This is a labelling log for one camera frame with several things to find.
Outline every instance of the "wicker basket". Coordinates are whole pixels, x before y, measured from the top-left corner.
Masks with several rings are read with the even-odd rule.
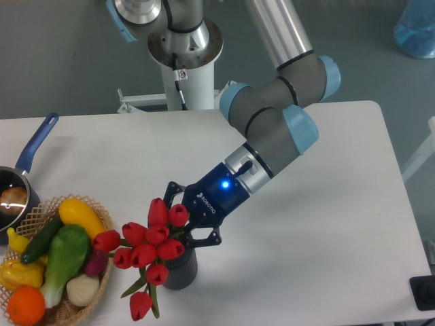
[[[51,219],[54,214],[58,210],[59,204],[67,199],[67,198],[77,198],[82,202],[85,202],[95,213],[99,216],[101,221],[104,223],[107,230],[113,229],[113,223],[110,219],[108,212],[102,207],[98,202],[90,199],[89,197],[81,197],[68,195],[66,197],[62,196],[59,198],[53,198],[51,200],[47,200],[44,204],[39,204],[38,207],[35,207],[31,213],[27,214],[26,218],[21,222],[20,226],[17,227],[16,233],[26,238],[32,239],[32,237]],[[5,260],[19,258],[19,255],[15,253],[13,250],[8,247],[7,252],[5,254]],[[107,264],[106,269],[101,274],[100,277],[100,289],[97,294],[94,296],[92,301],[86,307],[77,307],[74,306],[67,298],[66,291],[64,291],[62,300],[60,304],[52,309],[46,310],[46,314],[43,319],[38,322],[38,326],[42,325],[76,325],[80,321],[83,321],[92,309],[95,307],[97,302],[99,301],[101,295],[104,292],[104,288],[107,285],[107,281],[109,280],[109,274],[111,271],[111,267],[113,265],[113,259],[109,258],[109,262]],[[9,321],[9,323],[14,324],[7,313],[7,302],[9,301],[9,297],[12,292],[6,290],[4,287],[0,287],[0,307],[3,309],[4,317]]]

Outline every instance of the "light blue joint cap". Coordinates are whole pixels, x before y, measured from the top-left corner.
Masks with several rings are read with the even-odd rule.
[[[302,155],[319,139],[319,130],[308,113],[297,105],[285,108],[283,114],[299,154]]]
[[[131,33],[128,31],[128,29],[125,27],[124,23],[122,22],[121,18],[118,16],[118,13],[116,12],[112,0],[106,1],[106,7],[109,10],[110,16],[113,18],[116,27],[118,28],[124,40],[128,43],[137,41],[137,39],[133,35],[131,35]]]
[[[223,93],[219,101],[219,110],[225,117],[226,121],[230,122],[230,108],[236,95],[245,87],[251,87],[244,83],[236,83],[229,86]]]
[[[326,70],[326,88],[324,98],[334,94],[341,84],[340,69],[329,56],[320,56],[319,59],[324,63]]]

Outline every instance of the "purple radish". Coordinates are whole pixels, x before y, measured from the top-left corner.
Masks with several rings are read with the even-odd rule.
[[[106,268],[109,257],[107,252],[92,247],[88,261],[84,265],[84,272],[88,276],[97,276]]]

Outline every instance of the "tulip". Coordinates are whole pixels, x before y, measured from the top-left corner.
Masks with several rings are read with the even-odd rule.
[[[122,226],[122,235],[125,240],[132,245],[137,247],[146,239],[147,228],[135,222],[130,222]]]
[[[121,235],[115,230],[109,230],[98,233],[92,240],[92,245],[95,249],[109,252],[118,248],[120,242]]]
[[[189,219],[189,212],[183,204],[176,204],[169,210],[169,223],[176,228],[183,227]]]
[[[166,223],[168,223],[168,209],[164,201],[162,198],[153,199],[148,211],[148,225],[164,225]]]
[[[169,236],[169,229],[164,225],[151,225],[148,228],[146,238],[153,245],[158,245]]]
[[[152,298],[146,292],[136,292],[130,297],[130,313],[134,321],[142,319],[152,307]]]
[[[145,275],[147,282],[151,285],[162,285],[168,279],[169,271],[165,265],[152,264],[148,267]]]
[[[131,253],[131,264],[133,267],[146,267],[157,258],[156,247],[149,243],[141,243]]]
[[[183,244],[175,239],[167,239],[157,247],[157,256],[163,260],[171,260],[184,253]]]
[[[116,267],[126,270],[131,267],[131,254],[133,250],[131,248],[119,248],[115,252],[114,264]]]

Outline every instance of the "gray floor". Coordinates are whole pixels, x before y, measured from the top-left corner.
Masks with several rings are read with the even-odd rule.
[[[335,101],[380,104],[400,166],[429,135],[435,115],[435,59],[401,53],[392,31],[405,0],[294,0],[318,54],[338,63]],[[224,51],[216,87],[228,80],[253,86],[275,70],[241,0],[205,0],[220,26]],[[146,42],[125,43],[104,0],[0,1],[0,119],[115,113],[124,95],[162,93],[159,68]],[[406,184],[423,240],[435,238],[435,158]]]

